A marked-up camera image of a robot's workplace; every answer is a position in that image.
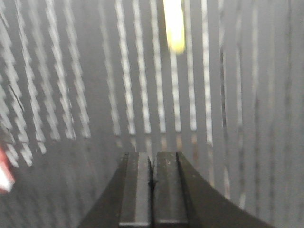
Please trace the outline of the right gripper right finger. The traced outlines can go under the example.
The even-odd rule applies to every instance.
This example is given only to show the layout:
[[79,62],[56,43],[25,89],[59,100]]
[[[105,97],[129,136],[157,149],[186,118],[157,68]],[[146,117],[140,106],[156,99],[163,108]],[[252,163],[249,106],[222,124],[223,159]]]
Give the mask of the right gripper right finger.
[[154,164],[156,228],[269,228],[215,190],[182,152],[159,152]]

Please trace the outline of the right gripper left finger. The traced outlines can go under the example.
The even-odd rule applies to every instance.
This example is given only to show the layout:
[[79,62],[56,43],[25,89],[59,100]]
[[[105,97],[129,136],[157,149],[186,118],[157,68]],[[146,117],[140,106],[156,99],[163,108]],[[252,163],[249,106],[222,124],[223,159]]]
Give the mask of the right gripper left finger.
[[152,227],[152,169],[147,153],[125,154],[80,228]]

